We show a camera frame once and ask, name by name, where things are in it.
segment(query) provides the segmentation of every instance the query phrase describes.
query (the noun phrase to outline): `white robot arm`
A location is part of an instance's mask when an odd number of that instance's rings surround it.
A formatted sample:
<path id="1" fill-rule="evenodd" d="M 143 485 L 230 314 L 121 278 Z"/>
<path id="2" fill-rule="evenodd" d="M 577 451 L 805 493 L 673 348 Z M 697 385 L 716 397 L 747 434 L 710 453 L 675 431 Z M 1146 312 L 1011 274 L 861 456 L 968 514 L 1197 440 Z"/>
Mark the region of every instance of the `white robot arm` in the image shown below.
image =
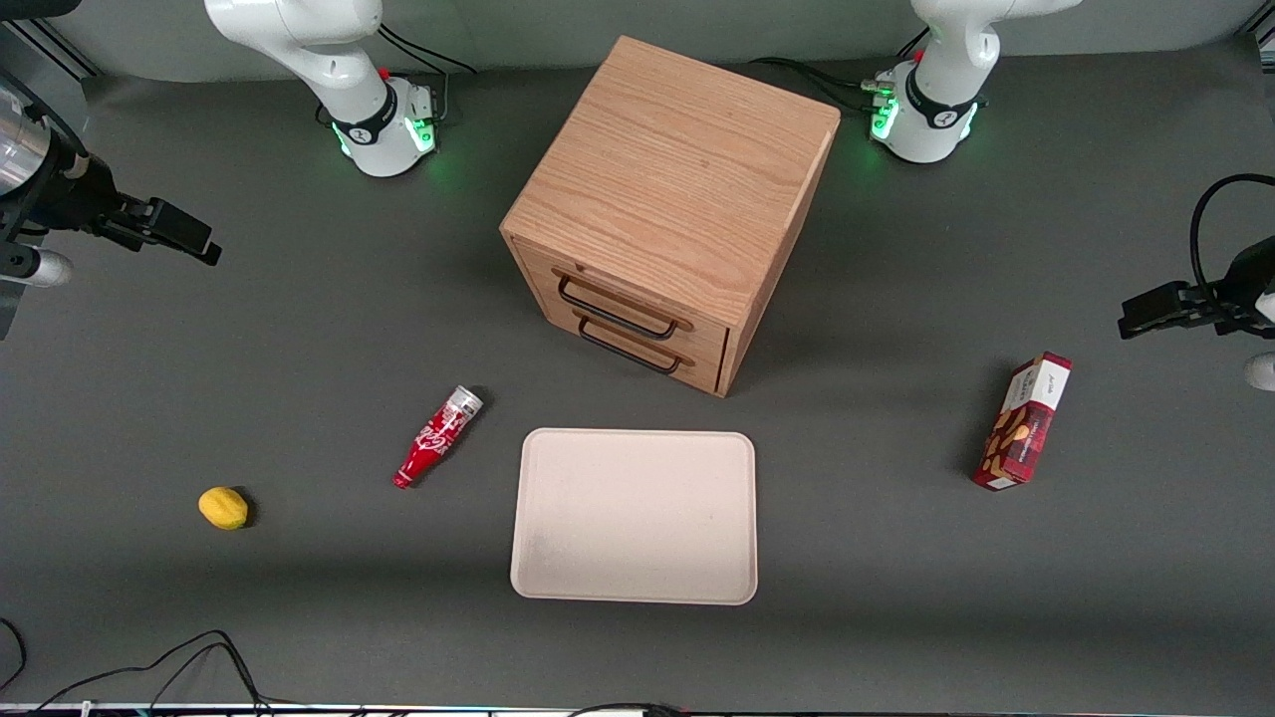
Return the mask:
<path id="1" fill-rule="evenodd" d="M 924 59 L 877 75 L 890 92 L 872 138 L 895 154 L 918 163 L 938 162 L 969 134 L 978 110 L 975 97 L 1001 57 L 992 23 L 1047 15 L 1081 0 L 912 0 L 929 26 Z"/>
<path id="2" fill-rule="evenodd" d="M 342 149 L 363 172 L 393 176 L 435 147 L 428 88 L 382 79 L 358 40 L 381 24 L 381 0 L 204 0 L 227 40 L 300 77 L 333 119 Z"/>

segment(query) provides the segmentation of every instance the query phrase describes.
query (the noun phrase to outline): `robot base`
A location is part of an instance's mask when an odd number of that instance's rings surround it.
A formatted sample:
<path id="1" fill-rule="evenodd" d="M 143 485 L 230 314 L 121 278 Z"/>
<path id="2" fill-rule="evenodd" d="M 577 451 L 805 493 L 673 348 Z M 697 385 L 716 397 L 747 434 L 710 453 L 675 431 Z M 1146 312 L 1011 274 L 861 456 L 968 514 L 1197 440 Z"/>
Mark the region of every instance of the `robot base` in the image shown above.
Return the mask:
<path id="1" fill-rule="evenodd" d="M 348 142 L 333 128 L 340 139 L 340 151 L 365 175 L 374 177 L 391 177 L 411 170 L 421 157 L 433 152 L 436 142 L 430 88 L 417 87 L 403 78 L 390 78 L 386 84 L 398 96 L 398 114 L 381 130 L 375 144 Z"/>
<path id="2" fill-rule="evenodd" d="M 917 64 L 912 60 L 900 63 L 894 68 L 878 73 L 878 82 L 892 83 L 895 88 L 901 88 L 908 73 Z M 895 91 L 894 97 L 881 107 L 880 112 L 872 117 L 868 135 L 885 144 L 901 159 L 918 165 L 929 165 L 946 159 L 956 149 L 960 140 L 969 137 L 970 120 L 978 111 L 974 105 L 964 117 L 959 117 L 951 126 L 933 129 L 926 116 L 917 110 L 908 100 L 908 93 Z"/>

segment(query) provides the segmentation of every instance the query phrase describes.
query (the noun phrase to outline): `green led light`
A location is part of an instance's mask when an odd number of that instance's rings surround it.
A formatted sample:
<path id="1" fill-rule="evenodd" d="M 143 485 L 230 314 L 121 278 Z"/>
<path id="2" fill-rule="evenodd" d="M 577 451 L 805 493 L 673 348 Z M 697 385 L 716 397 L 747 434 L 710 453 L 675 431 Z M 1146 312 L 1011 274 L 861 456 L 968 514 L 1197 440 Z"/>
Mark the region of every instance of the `green led light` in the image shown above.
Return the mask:
<path id="1" fill-rule="evenodd" d="M 960 138 L 965 139 L 969 137 L 969 128 L 974 126 L 974 115 L 978 114 L 978 102 L 969 108 L 969 119 L 965 120 L 965 129 L 960 130 Z"/>
<path id="2" fill-rule="evenodd" d="M 412 117 L 403 117 L 403 126 L 407 128 L 408 134 L 412 135 L 412 142 L 416 143 L 416 148 L 421 151 L 422 154 L 433 149 L 433 125 L 428 120 L 413 120 Z"/>
<path id="3" fill-rule="evenodd" d="M 877 139 L 885 140 L 890 137 L 890 130 L 894 128 L 894 120 L 899 116 L 899 101 L 890 100 L 885 107 L 877 111 L 884 119 L 872 122 L 872 135 Z"/>
<path id="4" fill-rule="evenodd" d="M 340 153 L 349 157 L 349 147 L 346 147 L 346 138 L 340 135 L 340 130 L 337 129 L 337 122 L 332 124 L 332 133 L 337 135 L 337 142 L 340 143 Z"/>

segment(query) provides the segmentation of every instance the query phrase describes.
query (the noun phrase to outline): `red box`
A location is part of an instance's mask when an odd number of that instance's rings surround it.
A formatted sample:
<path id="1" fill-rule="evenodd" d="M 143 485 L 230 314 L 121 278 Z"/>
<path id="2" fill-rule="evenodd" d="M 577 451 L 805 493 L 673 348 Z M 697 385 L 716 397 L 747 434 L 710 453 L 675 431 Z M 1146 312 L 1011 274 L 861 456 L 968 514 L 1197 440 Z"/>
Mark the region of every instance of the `red box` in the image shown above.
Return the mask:
<path id="1" fill-rule="evenodd" d="M 975 484 L 1005 490 L 1031 480 L 1070 375 L 1071 361 L 1048 352 L 1015 369 L 996 426 L 983 445 Z"/>

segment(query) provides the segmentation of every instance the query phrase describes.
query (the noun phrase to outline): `wood grain top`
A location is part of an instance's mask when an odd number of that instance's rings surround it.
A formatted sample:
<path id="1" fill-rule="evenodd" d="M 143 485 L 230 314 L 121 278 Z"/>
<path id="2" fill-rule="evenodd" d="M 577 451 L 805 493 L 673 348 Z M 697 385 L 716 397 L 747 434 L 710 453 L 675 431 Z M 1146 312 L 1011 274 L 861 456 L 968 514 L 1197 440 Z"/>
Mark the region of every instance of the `wood grain top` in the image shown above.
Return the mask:
<path id="1" fill-rule="evenodd" d="M 501 228 L 738 324 L 839 122 L 827 105 L 621 37 Z"/>

